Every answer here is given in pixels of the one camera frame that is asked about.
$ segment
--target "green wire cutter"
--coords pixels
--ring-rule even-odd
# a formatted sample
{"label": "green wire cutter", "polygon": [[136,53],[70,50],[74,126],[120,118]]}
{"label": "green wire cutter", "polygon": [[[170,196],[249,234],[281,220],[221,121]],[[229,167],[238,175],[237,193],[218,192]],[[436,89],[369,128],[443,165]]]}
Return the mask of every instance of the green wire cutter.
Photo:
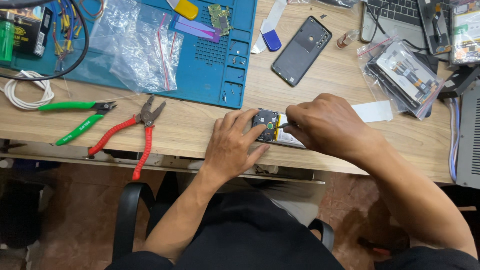
{"label": "green wire cutter", "polygon": [[111,109],[115,108],[117,105],[113,105],[115,101],[112,102],[79,102],[79,101],[67,101],[52,103],[38,107],[38,110],[57,110],[57,109],[96,109],[96,114],[88,117],[83,123],[81,123],[77,128],[75,128],[68,135],[58,140],[55,144],[60,146],[67,144],[76,137],[80,136],[82,133],[90,129],[98,120],[102,119],[103,116],[109,112]]}

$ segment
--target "green lighter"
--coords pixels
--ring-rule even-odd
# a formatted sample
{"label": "green lighter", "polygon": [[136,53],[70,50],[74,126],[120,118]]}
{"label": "green lighter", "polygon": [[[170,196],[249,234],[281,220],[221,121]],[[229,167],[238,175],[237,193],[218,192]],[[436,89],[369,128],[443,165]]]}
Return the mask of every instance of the green lighter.
{"label": "green lighter", "polygon": [[0,12],[0,61],[11,61],[13,51],[14,14],[8,11]]}

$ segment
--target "red pliers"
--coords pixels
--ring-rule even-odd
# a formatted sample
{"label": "red pliers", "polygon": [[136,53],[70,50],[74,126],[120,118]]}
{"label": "red pliers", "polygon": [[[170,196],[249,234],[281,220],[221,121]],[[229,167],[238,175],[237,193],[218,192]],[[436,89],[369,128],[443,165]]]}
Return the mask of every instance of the red pliers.
{"label": "red pliers", "polygon": [[138,124],[140,122],[145,123],[145,151],[142,155],[142,158],[140,158],[140,161],[138,161],[137,166],[135,167],[135,171],[133,172],[133,177],[132,180],[138,180],[140,178],[140,171],[142,170],[142,167],[145,164],[145,161],[147,160],[148,156],[150,155],[150,150],[152,149],[152,130],[154,128],[153,122],[154,120],[160,115],[162,112],[163,108],[166,105],[166,101],[164,101],[160,107],[158,107],[154,112],[150,112],[150,109],[152,108],[152,102],[155,96],[152,94],[150,98],[147,100],[147,102],[144,104],[142,107],[142,111],[140,114],[137,114],[136,116],[133,115],[133,117],[125,121],[121,124],[118,124],[114,127],[112,127],[103,137],[100,139],[98,144],[88,150],[88,156],[91,157],[94,154],[98,153],[103,147],[107,144],[108,140],[112,138],[112,136],[119,130],[122,130],[126,128],[127,126],[131,126],[134,124]]}

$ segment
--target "hand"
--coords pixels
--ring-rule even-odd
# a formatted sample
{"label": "hand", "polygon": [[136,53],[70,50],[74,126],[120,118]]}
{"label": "hand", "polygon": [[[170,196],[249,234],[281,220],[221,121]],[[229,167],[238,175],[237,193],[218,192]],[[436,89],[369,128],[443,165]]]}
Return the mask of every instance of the hand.
{"label": "hand", "polygon": [[214,176],[218,187],[244,173],[270,148],[269,145],[263,144],[248,154],[250,145],[267,128],[261,124],[251,128],[246,134],[242,133],[247,122],[258,111],[258,109],[246,112],[234,110],[215,121],[202,168]]}
{"label": "hand", "polygon": [[306,148],[352,163],[375,155],[386,143],[344,98],[331,94],[323,93],[312,102],[290,105],[286,114],[288,122],[298,126],[288,126],[284,131]]}

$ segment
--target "chair armrest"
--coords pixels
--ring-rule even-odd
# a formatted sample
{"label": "chair armrest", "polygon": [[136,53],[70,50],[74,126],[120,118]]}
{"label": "chair armrest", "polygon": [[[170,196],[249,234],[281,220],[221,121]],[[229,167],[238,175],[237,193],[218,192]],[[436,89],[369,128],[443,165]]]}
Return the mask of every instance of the chair armrest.
{"label": "chair armrest", "polygon": [[137,220],[137,207],[140,198],[144,201],[150,212],[155,204],[155,198],[148,184],[128,183],[124,187],[120,196],[117,220],[115,222],[112,261],[132,252],[135,222]]}
{"label": "chair armrest", "polygon": [[322,234],[322,239],[320,242],[330,251],[333,251],[333,242],[335,239],[335,233],[333,228],[327,223],[314,219],[308,226],[309,230],[318,230]]}

